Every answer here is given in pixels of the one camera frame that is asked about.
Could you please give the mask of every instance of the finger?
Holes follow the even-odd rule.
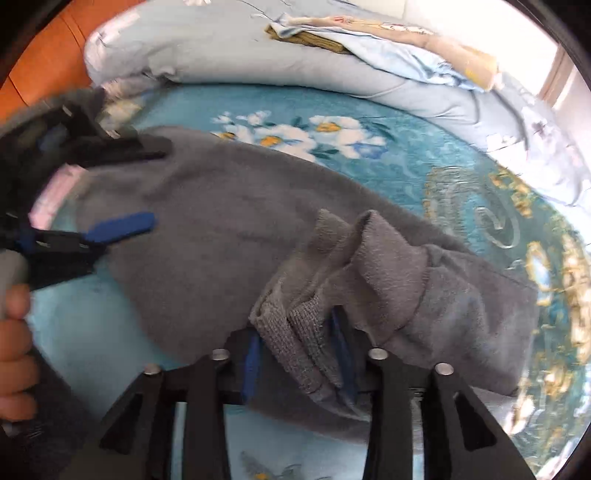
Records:
[[[0,397],[0,419],[8,421],[32,420],[37,415],[37,402],[28,393]]]
[[[20,320],[31,309],[31,291],[25,284],[15,285],[6,294],[6,312],[8,318]]]
[[[33,347],[33,335],[25,322],[0,321],[0,362],[18,360]]]
[[[0,397],[19,393],[39,382],[39,369],[26,355],[12,362],[0,362]]]

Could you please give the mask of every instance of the gray towel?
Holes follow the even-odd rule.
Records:
[[[457,238],[328,168],[204,132],[151,131],[171,138],[174,154],[163,161],[94,169],[77,204],[77,222],[86,230],[141,210],[155,213],[156,230],[115,245],[109,268],[150,338],[182,361],[221,347],[232,331],[248,324],[265,285],[312,232],[320,209],[351,223],[375,210],[410,245],[430,244],[472,257]],[[382,340],[388,329],[394,324],[383,325]],[[405,344],[404,333],[397,340]],[[414,345],[408,340],[405,347]],[[270,394],[278,390],[268,389]],[[365,423],[332,415],[300,397],[290,404],[267,402],[265,411],[335,436],[366,432]],[[343,435],[347,429],[350,434]]]
[[[334,305],[404,362],[448,362],[471,385],[510,395],[529,352],[536,299],[529,281],[475,255],[409,245],[376,211],[350,225],[321,210],[310,240],[283,263],[250,320],[312,400],[363,416],[369,404],[348,405],[337,394],[342,379],[326,326]]]

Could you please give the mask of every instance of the white wall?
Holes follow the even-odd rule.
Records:
[[[501,69],[533,94],[539,93],[556,55],[556,43],[504,0],[353,1],[496,56]]]
[[[591,91],[576,69],[569,83],[568,92],[557,102],[556,117],[591,167]]]

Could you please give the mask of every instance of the orange wood surface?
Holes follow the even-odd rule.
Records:
[[[7,79],[0,88],[0,122],[3,122],[10,115],[26,104],[14,88],[12,81]]]
[[[0,121],[25,105],[86,87],[84,43],[101,24],[139,0],[72,0],[35,36],[0,90]]]
[[[88,38],[96,27],[138,3],[139,0],[72,0],[63,13],[71,15],[84,38]]]
[[[10,72],[25,103],[90,85],[82,49],[61,17],[33,39]]]

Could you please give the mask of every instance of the blue bedsheet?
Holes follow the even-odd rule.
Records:
[[[504,426],[540,475],[568,457],[591,420],[591,275],[576,233],[527,185],[439,127],[336,93],[183,86],[161,90],[147,102],[132,122],[137,128],[181,125],[315,161],[428,217],[499,268],[529,275],[540,287],[540,323],[517,404]],[[60,221],[68,220],[65,212]],[[132,307],[105,268],[37,297],[42,307],[33,315],[38,343],[97,413],[105,411],[143,363],[175,365],[139,331]],[[89,312],[83,319],[75,316],[84,311],[78,306]],[[254,448],[262,445],[254,431],[258,420],[248,416],[253,414],[230,413],[234,479],[361,476],[362,447],[294,433],[285,436],[295,442],[290,451],[280,454],[277,445]],[[240,422],[242,427],[232,430]],[[264,436],[266,428],[258,433]],[[271,443],[279,444],[284,427],[274,428],[277,438]],[[317,455],[316,463],[310,463],[302,452],[314,452],[315,446],[323,452],[320,457],[349,451],[339,458],[355,461],[343,469],[342,462],[318,463]],[[284,471],[293,463],[301,468]]]

